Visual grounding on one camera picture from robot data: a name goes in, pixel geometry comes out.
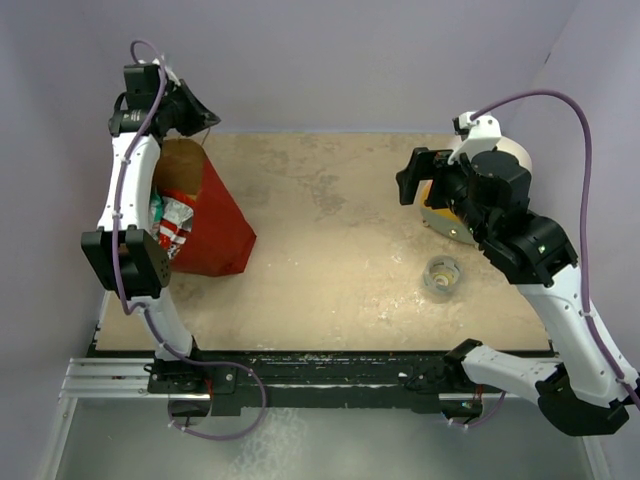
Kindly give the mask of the teal snack packet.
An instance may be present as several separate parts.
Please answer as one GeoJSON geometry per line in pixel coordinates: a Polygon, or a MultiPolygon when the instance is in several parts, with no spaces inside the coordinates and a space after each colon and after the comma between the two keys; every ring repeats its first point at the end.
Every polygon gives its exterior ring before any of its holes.
{"type": "Polygon", "coordinates": [[[164,204],[161,195],[153,190],[149,200],[149,224],[150,233],[156,235],[164,212],[164,204]]]}

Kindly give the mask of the red chips bag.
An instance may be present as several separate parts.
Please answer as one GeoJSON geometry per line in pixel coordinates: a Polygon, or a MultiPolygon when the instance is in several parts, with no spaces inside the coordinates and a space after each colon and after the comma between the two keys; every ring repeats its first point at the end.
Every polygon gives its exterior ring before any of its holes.
{"type": "Polygon", "coordinates": [[[160,194],[162,216],[157,241],[173,261],[180,253],[193,228],[195,197],[178,190],[165,189],[160,194]]]}

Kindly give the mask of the red paper bag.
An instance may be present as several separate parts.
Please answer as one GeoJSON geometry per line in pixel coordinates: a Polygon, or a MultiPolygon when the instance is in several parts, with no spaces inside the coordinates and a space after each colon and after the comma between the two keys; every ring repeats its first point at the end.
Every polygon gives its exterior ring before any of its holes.
{"type": "Polygon", "coordinates": [[[165,189],[195,197],[192,232],[169,259],[171,269],[208,277],[242,273],[257,236],[200,144],[186,138],[164,142],[152,191],[165,189]]]}

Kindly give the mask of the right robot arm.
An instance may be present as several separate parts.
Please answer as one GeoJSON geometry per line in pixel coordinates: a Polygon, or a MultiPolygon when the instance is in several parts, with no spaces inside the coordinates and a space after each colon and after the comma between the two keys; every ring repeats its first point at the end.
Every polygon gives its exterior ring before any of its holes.
{"type": "Polygon", "coordinates": [[[456,391],[478,384],[515,394],[570,436],[616,433],[639,395],[639,373],[581,294],[578,256],[564,229],[530,210],[530,171],[499,150],[455,163],[451,154],[414,149],[396,175],[400,203],[412,204],[420,182],[430,182],[425,205],[449,210],[471,231],[532,306],[559,357],[539,362],[468,339],[447,353],[446,383],[456,391]]]}

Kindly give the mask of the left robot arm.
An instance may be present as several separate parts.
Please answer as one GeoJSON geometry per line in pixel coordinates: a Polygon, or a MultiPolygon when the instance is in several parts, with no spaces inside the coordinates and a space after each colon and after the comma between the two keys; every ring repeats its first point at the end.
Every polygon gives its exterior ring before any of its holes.
{"type": "Polygon", "coordinates": [[[112,171],[107,199],[95,229],[82,234],[81,249],[124,313],[144,319],[156,358],[177,361],[171,381],[194,392],[204,384],[206,369],[191,358],[195,340],[169,293],[169,257],[152,236],[149,202],[167,133],[192,136],[220,119],[158,61],[125,66],[124,81],[108,122],[112,171]]]}

